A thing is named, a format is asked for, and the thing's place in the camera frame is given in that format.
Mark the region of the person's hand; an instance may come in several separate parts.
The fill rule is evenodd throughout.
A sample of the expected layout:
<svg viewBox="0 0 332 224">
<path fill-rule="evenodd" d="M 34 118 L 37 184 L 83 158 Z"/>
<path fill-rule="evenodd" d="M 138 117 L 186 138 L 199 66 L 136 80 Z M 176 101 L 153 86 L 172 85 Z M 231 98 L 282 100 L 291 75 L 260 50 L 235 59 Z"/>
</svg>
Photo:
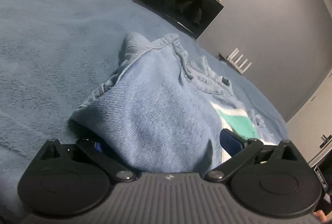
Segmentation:
<svg viewBox="0 0 332 224">
<path fill-rule="evenodd" d="M 322 210 L 313 212 L 313 215 L 321 222 L 326 223 L 328 221 L 327 216 Z"/>
</svg>

